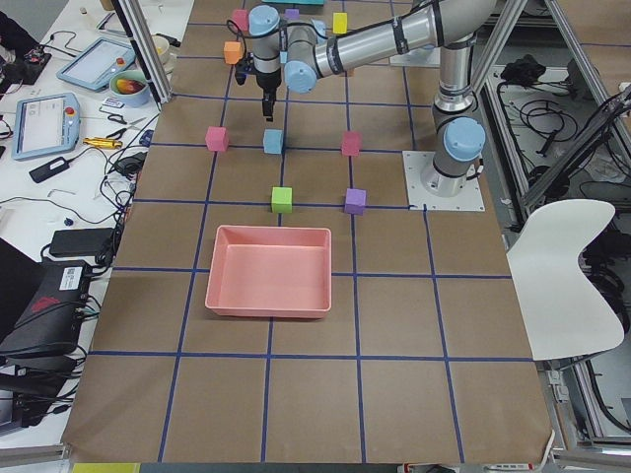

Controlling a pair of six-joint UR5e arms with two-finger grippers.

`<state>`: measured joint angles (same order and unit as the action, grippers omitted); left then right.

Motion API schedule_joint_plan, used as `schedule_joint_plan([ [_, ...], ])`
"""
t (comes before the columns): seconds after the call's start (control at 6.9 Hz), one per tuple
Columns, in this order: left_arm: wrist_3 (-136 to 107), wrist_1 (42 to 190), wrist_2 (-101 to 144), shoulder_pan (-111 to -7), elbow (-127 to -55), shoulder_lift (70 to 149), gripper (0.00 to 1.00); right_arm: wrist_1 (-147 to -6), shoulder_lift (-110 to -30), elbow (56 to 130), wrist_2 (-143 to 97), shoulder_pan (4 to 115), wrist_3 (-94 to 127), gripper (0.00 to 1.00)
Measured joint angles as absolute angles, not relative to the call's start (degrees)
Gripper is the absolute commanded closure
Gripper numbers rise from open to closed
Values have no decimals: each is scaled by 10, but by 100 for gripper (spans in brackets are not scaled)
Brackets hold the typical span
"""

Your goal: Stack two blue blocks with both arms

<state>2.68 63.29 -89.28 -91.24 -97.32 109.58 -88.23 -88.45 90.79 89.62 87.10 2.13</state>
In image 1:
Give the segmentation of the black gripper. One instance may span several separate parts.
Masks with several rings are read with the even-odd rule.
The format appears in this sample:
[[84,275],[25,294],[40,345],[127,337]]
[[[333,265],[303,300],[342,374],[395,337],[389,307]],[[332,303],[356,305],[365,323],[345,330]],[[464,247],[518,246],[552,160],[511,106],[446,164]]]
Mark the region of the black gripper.
[[257,71],[255,73],[256,83],[263,91],[261,100],[262,114],[266,121],[274,116],[274,105],[277,97],[277,90],[281,86],[281,70],[264,73]]

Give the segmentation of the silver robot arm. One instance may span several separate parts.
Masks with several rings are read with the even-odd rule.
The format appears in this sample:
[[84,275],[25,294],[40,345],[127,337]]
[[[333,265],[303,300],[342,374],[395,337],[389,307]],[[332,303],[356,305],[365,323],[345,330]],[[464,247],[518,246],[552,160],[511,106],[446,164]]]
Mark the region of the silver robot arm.
[[248,14],[249,51],[239,59],[235,79],[254,76],[262,90],[262,114],[272,120],[281,85],[307,94],[318,80],[403,55],[419,48],[440,51],[439,89],[433,103],[438,149],[420,172],[423,187],[438,197],[458,195],[486,141],[484,128],[469,117],[474,102],[472,49],[477,30],[495,8],[492,1],[418,1],[394,16],[347,34],[327,35],[314,23],[287,22],[268,5]]

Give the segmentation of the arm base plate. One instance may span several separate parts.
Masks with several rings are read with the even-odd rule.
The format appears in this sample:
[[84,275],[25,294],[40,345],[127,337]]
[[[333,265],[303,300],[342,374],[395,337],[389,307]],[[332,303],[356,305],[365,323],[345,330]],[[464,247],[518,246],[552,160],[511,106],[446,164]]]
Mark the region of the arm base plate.
[[477,168],[446,177],[434,167],[432,151],[403,151],[408,208],[413,211],[484,212]]

